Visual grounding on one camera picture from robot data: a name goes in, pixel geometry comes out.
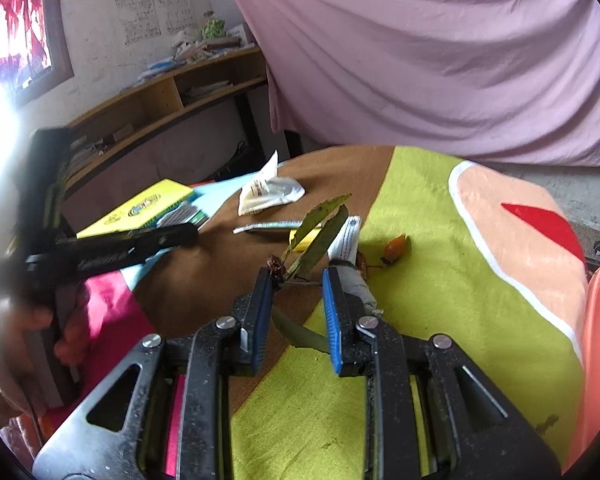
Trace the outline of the person left hand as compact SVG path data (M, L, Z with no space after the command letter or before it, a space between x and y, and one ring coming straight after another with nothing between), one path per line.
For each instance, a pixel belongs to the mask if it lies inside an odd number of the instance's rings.
M82 284L76 291L76 306L54 345L53 354L61 364L79 366L86 356L90 339L89 301L90 292ZM49 307L0 300L0 429L22 414L42 415L46 411L27 336L46 330L52 321Z

